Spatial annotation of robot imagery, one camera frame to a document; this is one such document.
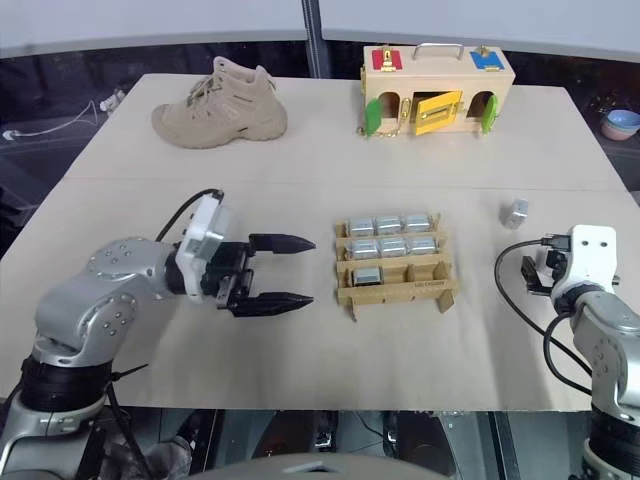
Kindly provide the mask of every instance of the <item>cardboard surface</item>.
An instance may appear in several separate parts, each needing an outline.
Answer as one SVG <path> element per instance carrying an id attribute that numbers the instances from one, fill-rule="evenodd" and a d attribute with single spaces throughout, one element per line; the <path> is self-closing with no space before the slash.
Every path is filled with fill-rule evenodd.
<path id="1" fill-rule="evenodd" d="M 273 142 L 188 151 L 149 122 L 163 98 L 194 78 L 146 76 L 49 195 L 0 263 L 0 396 L 18 380 L 35 334 L 38 300 L 111 240 L 153 238 L 194 192 L 219 187 L 235 212 L 229 240 L 290 233 L 318 249 L 260 254 L 253 292 L 312 295 L 273 318 L 236 319 L 174 299 L 145 305 L 115 361 L 151 361 L 118 383 L 124 405 L 265 409 L 576 410 L 589 399 L 547 371 L 542 339 L 499 297 L 493 262 L 514 242 L 573 224 L 618 231 L 620 296 L 635 310 L 640 210 L 562 89 L 514 87 L 494 132 L 419 139 L 355 135 L 356 82 L 278 80 L 289 131 Z M 529 115 L 518 115 L 527 107 Z M 540 121 L 544 113 L 548 120 Z M 506 230 L 515 198 L 529 218 Z M 359 307 L 335 299 L 335 223 L 351 216 L 439 212 L 460 293 L 445 314 L 433 301 Z M 168 234 L 179 240 L 188 215 Z M 545 326 L 550 302 L 528 296 L 519 255 L 504 264 L 515 301 Z M 557 331 L 570 343 L 568 325 Z M 559 352 L 558 368 L 588 379 Z"/>
<path id="2" fill-rule="evenodd" d="M 111 239 L 147 238 L 193 192 L 215 180 L 65 179 L 0 264 L 0 395 L 18 379 L 30 351 L 38 299 L 75 274 Z M 433 301 L 359 307 L 358 323 L 335 299 L 333 226 L 344 197 L 330 188 L 285 183 L 224 184 L 235 211 L 230 240 L 251 232 L 286 232 L 318 249 L 292 256 L 261 254 L 252 262 L 254 293 L 312 295 L 310 306 L 273 318 L 236 319 L 212 300 L 157 302 L 131 331 L 116 368 L 151 360 L 118 384 L 124 405 L 209 408 L 575 410 L 589 399 L 547 371 L 542 339 L 499 298 L 493 261 L 516 241 L 563 232 L 573 223 L 618 231 L 618 292 L 638 310 L 640 210 L 623 192 L 353 187 L 354 216 L 430 209 L 443 227 L 460 281 L 455 305 Z M 527 195 L 530 217 L 517 231 L 498 221 L 502 203 Z M 178 240 L 188 216 L 168 235 Z M 519 258 L 504 265 L 505 283 L 540 324 L 553 317 L 547 299 L 527 296 Z M 569 342 L 568 325 L 558 337 Z M 585 375 L 554 352 L 559 369 Z"/>

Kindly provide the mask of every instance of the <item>tan boot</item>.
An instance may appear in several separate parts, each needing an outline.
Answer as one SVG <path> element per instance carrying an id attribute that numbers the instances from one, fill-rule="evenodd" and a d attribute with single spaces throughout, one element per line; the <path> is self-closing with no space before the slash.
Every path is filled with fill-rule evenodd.
<path id="1" fill-rule="evenodd" d="M 167 142 L 185 148 L 211 148 L 235 138 L 270 140 L 287 129 L 287 112 L 278 102 L 267 71 L 245 68 L 222 57 L 213 73 L 172 105 L 160 105 L 151 123 Z"/>

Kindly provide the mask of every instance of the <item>black cable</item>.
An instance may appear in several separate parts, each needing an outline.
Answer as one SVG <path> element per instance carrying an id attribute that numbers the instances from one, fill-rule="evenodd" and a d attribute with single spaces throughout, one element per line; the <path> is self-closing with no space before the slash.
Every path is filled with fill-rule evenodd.
<path id="1" fill-rule="evenodd" d="M 398 454 L 396 453 L 396 447 L 393 445 L 393 443 L 391 443 L 391 441 L 388 438 L 386 438 L 382 433 L 380 433 L 377 430 L 374 430 L 369 425 L 367 425 L 367 422 L 364 421 L 364 418 L 362 418 L 362 416 L 358 412 L 353 412 L 353 413 L 355 413 L 355 415 L 358 417 L 358 419 L 360 420 L 360 423 L 362 423 L 362 426 L 366 430 L 369 430 L 374 435 L 377 435 L 378 437 L 380 437 L 382 439 L 382 443 L 386 443 L 389 449 L 391 450 L 391 452 L 393 453 L 393 457 L 398 458 Z"/>
<path id="2" fill-rule="evenodd" d="M 120 404 L 118 404 L 118 399 L 116 398 L 116 392 L 113 390 L 113 383 L 109 383 L 107 386 L 107 398 L 109 398 L 109 403 L 111 404 L 111 411 L 113 412 L 113 417 L 118 424 L 118 428 L 122 432 L 124 439 L 129 445 L 131 452 L 133 453 L 134 458 L 138 464 L 138 468 L 140 468 L 140 473 L 143 477 L 147 479 L 152 479 L 151 469 L 149 468 L 149 464 L 147 463 L 147 459 L 142 454 L 142 450 L 140 450 L 140 445 L 136 441 L 136 438 L 133 436 L 133 432 L 129 427 L 129 424 L 125 420 L 122 412 L 120 411 Z"/>
<path id="3" fill-rule="evenodd" d="M 525 321 L 527 325 L 529 325 L 531 328 L 533 328 L 536 332 L 538 332 L 540 335 L 544 337 L 544 330 L 540 328 L 538 325 L 536 325 L 535 322 L 531 320 L 522 310 L 520 310 L 520 308 L 513 302 L 513 300 L 511 300 L 511 297 L 509 297 L 504 287 L 502 286 L 502 280 L 500 277 L 500 267 L 502 265 L 504 257 L 513 250 L 516 250 L 522 247 L 527 247 L 530 245 L 542 245 L 542 239 L 528 240 L 526 242 L 514 243 L 513 245 L 510 245 L 507 248 L 505 248 L 500 253 L 500 255 L 498 255 L 498 258 L 496 258 L 496 263 L 493 268 L 493 278 L 496 282 L 496 287 L 498 287 L 498 291 L 500 292 L 500 295 L 502 295 L 502 298 L 505 299 L 505 301 L 509 304 L 509 306 L 520 316 L 520 318 L 522 318 L 522 320 Z M 565 354 L 567 354 L 574 362 L 576 362 L 580 366 L 580 368 L 582 368 L 582 370 L 585 371 L 587 375 L 591 376 L 591 368 L 589 368 L 589 366 L 580 357 L 578 357 L 575 353 L 573 353 L 566 345 L 564 345 L 562 342 L 560 342 L 559 340 L 556 340 L 553 337 L 550 339 L 550 341 L 556 347 L 562 350 Z"/>
<path id="4" fill-rule="evenodd" d="M 162 230 L 160 230 L 160 233 L 156 237 L 156 242 L 162 241 L 162 239 L 167 234 L 167 232 L 171 229 L 171 227 L 173 227 L 173 224 L 176 223 L 178 218 L 180 218 L 180 216 L 185 212 L 187 208 L 189 208 L 196 200 L 198 200 L 203 195 L 209 195 L 209 194 L 213 194 L 213 196 L 216 198 L 222 198 L 222 191 L 216 188 L 207 188 L 191 196 L 186 202 L 184 202 L 180 206 L 180 208 L 176 211 L 176 213 L 173 214 L 173 216 L 169 219 L 167 224 L 164 227 L 162 227 Z"/>
<path id="5" fill-rule="evenodd" d="M 562 383 L 564 383 L 565 385 L 568 385 L 572 388 L 575 388 L 576 390 L 591 396 L 591 390 L 589 390 L 586 387 L 583 387 L 582 385 L 574 382 L 573 380 L 569 380 L 567 377 L 565 377 L 564 375 L 562 375 L 558 369 L 556 368 L 556 366 L 553 363 L 553 359 L 551 358 L 551 340 L 553 340 L 553 331 L 555 330 L 555 328 L 560 324 L 560 322 L 566 318 L 570 318 L 571 314 L 570 313 L 561 313 L 560 315 L 558 315 L 556 318 L 554 318 L 551 323 L 549 324 L 549 326 L 547 327 L 547 330 L 544 332 L 544 338 L 542 340 L 542 350 L 544 352 L 544 361 L 547 363 L 547 367 L 549 367 L 549 370 L 551 370 L 551 373 L 553 373 L 553 375 L 560 380 Z"/>

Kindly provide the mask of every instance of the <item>blue bowl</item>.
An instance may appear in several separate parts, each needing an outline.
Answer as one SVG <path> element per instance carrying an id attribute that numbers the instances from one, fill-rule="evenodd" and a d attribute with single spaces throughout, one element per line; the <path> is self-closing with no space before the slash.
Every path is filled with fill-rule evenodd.
<path id="1" fill-rule="evenodd" d="M 611 110 L 607 114 L 606 122 L 618 130 L 635 132 L 640 128 L 640 114 L 631 110 Z"/>

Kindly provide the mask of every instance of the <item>green latch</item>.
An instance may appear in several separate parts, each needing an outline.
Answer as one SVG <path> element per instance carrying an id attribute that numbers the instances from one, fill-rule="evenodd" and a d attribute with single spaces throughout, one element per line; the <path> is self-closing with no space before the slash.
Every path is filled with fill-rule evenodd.
<path id="1" fill-rule="evenodd" d="M 493 128 L 493 122 L 496 121 L 498 112 L 498 97 L 491 95 L 487 101 L 487 106 L 484 107 L 484 113 L 482 114 L 482 133 L 489 133 Z"/>
<path id="2" fill-rule="evenodd" d="M 364 133 L 370 137 L 382 124 L 382 106 L 377 98 L 371 100 L 364 109 Z"/>

